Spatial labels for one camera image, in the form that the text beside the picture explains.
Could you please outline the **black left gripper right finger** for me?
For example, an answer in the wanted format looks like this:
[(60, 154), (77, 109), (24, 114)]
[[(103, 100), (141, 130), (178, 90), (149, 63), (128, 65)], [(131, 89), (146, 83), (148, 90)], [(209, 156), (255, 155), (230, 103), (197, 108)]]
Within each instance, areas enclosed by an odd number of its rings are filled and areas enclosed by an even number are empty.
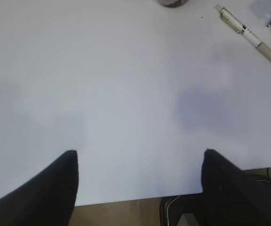
[(248, 174), (207, 149), (201, 171), (210, 226), (271, 226), (271, 179)]

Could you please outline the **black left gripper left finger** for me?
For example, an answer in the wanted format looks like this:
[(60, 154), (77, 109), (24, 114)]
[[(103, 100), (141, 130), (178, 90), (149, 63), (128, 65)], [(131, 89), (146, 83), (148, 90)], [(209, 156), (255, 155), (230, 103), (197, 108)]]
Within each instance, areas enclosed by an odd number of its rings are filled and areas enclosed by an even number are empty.
[(79, 183), (75, 150), (59, 156), (31, 180), (0, 198), (0, 226), (66, 226)]

